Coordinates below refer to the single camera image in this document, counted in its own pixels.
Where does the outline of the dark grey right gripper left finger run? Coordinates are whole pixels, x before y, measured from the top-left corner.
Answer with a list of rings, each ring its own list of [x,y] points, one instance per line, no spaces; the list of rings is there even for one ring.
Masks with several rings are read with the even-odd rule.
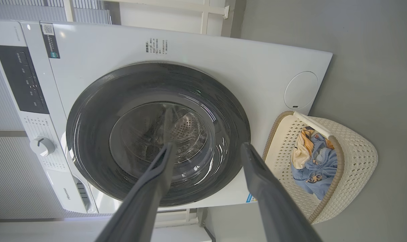
[[[149,242],[157,209],[170,188],[176,145],[165,144],[96,242]]]

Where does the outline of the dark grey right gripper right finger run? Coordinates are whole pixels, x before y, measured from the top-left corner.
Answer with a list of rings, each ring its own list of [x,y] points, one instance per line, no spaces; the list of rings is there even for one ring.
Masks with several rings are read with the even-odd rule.
[[[240,155],[248,191],[259,205],[266,240],[321,242],[318,233],[255,148],[250,143],[243,143]]]

